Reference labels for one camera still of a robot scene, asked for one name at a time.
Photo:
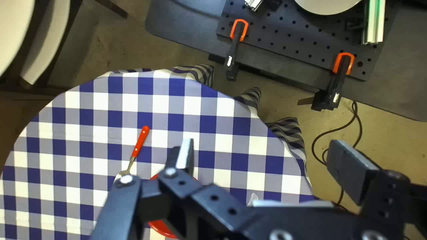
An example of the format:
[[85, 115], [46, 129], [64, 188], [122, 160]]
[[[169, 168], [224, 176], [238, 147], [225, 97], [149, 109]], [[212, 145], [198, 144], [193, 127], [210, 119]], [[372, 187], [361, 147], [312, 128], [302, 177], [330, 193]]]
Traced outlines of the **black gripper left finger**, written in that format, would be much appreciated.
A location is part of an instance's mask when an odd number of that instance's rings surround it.
[[[169, 149], [165, 169], [193, 171], [193, 140], [184, 139]], [[138, 220], [138, 199], [142, 181], [130, 173], [113, 181], [98, 213], [90, 240], [140, 240], [144, 224]]]

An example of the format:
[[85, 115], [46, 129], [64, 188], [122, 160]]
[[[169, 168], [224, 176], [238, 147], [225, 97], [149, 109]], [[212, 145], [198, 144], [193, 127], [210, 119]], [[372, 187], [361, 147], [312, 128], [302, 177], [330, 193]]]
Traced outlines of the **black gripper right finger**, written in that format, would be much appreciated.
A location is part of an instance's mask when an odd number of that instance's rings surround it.
[[380, 167], [344, 141], [332, 140], [326, 153], [326, 169], [349, 199], [360, 205]]

